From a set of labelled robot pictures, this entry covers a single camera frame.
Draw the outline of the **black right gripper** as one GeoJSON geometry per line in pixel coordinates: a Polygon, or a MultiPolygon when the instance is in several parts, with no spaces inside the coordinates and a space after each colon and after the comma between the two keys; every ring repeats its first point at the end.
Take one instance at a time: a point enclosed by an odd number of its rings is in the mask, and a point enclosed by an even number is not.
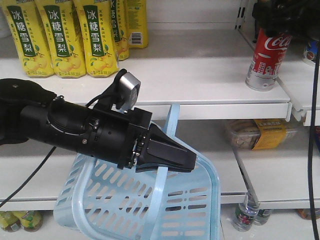
{"type": "Polygon", "coordinates": [[[252,17],[268,37],[288,34],[306,41],[320,40],[318,0],[258,0],[252,17]]]}

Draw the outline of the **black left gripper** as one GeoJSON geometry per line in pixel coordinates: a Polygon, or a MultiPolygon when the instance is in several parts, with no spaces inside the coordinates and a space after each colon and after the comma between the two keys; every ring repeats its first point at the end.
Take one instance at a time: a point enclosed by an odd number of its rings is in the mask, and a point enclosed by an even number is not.
{"type": "Polygon", "coordinates": [[[149,128],[147,142],[139,142],[135,147],[136,172],[159,167],[191,172],[197,155],[172,140],[154,123],[149,127],[151,117],[151,112],[137,107],[127,113],[93,111],[83,154],[117,164],[119,169],[131,168],[136,140],[149,128]]]}

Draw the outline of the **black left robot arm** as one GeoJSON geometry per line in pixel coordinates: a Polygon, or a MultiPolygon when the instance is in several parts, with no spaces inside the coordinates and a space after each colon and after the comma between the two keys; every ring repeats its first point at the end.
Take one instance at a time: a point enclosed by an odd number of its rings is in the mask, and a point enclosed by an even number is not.
{"type": "Polygon", "coordinates": [[[194,152],[168,137],[152,114],[136,108],[136,89],[115,81],[86,106],[68,102],[39,84],[17,78],[0,81],[0,142],[29,139],[108,161],[137,172],[166,167],[189,173],[194,152]]]}

